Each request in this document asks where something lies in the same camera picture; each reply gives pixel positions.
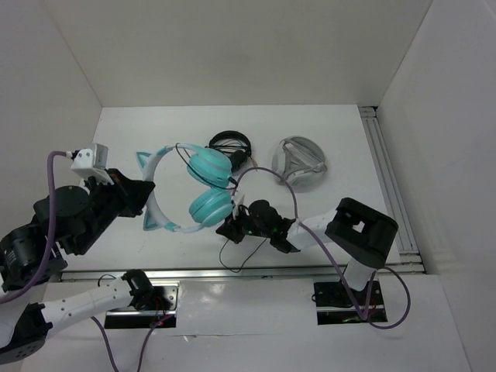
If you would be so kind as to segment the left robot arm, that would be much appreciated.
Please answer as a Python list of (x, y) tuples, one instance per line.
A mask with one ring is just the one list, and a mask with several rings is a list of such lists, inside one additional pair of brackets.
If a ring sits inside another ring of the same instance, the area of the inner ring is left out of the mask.
[(37, 352), (58, 332), (102, 312), (146, 308), (154, 288), (143, 270), (126, 271), (100, 288), (52, 302), (33, 302), (29, 290), (67, 268), (63, 254), (84, 255), (118, 218), (141, 215), (152, 181), (131, 180), (107, 171), (111, 184), (89, 177), (84, 187), (51, 188), (37, 201), (30, 223), (1, 240), (1, 363), (14, 363)]

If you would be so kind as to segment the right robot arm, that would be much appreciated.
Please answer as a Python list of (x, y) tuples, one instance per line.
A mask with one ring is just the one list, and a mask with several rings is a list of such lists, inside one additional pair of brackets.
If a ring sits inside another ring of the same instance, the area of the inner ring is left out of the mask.
[(285, 218), (268, 201), (257, 200), (248, 207), (238, 206), (215, 232), (235, 244), (245, 236), (264, 238), (282, 253), (335, 243), (350, 256), (338, 294), (345, 303), (354, 304), (364, 296), (373, 273), (385, 268), (398, 224), (352, 198), (343, 198), (335, 213), (303, 221)]

